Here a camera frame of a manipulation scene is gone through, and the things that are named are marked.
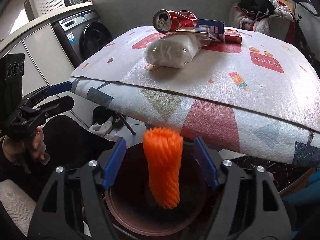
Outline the person's left hand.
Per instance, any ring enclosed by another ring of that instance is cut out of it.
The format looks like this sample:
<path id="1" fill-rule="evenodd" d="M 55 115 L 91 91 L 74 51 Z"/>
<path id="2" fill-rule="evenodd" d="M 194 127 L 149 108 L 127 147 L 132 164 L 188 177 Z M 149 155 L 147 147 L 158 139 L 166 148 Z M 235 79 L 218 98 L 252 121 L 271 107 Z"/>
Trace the person's left hand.
<path id="1" fill-rule="evenodd" d="M 41 127 L 35 129 L 31 139 L 22 141 L 11 139 L 8 135 L 1 138 L 1 165 L 27 165 L 39 162 L 47 165 L 50 156 L 46 153 L 44 133 Z"/>

